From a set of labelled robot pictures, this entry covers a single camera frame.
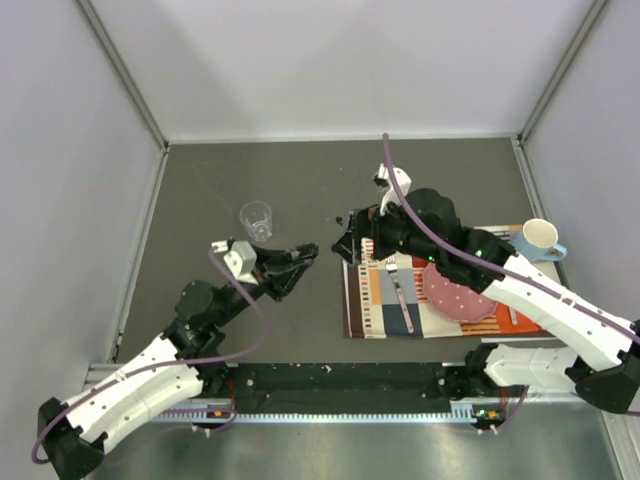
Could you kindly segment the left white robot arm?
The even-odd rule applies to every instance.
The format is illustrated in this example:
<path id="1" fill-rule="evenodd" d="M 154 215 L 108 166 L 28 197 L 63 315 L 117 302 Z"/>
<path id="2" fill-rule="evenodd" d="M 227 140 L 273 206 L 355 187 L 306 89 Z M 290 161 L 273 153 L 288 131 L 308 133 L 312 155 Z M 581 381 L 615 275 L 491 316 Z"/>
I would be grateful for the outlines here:
<path id="1" fill-rule="evenodd" d="M 286 298 L 319 254 L 315 243 L 270 250 L 247 241 L 212 243 L 209 257 L 223 286 L 185 285 L 174 320 L 128 363 L 67 400 L 38 409 L 36 464 L 50 464 L 61 479 L 83 479 L 129 434 L 176 404 L 226 387 L 227 364 L 253 347 L 222 355 L 222 327 L 267 296 Z"/>

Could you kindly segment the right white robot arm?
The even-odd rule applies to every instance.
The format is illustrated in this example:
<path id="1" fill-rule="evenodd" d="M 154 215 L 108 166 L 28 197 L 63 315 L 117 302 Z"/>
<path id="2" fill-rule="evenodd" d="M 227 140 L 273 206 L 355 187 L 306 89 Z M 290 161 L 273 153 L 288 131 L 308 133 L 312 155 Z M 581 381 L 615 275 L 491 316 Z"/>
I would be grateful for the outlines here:
<path id="1" fill-rule="evenodd" d="M 334 253 L 352 266 L 361 243 L 373 257 L 428 261 L 450 283 L 513 308 L 563 342 L 558 349 L 479 347 L 466 358 L 467 384 L 487 396 L 499 387 L 574 393 L 603 411 L 630 414 L 639 393 L 639 324 L 590 304 L 551 280 L 493 233 L 462 225 L 453 202 L 421 188 L 404 200 L 354 209 L 336 219 Z"/>

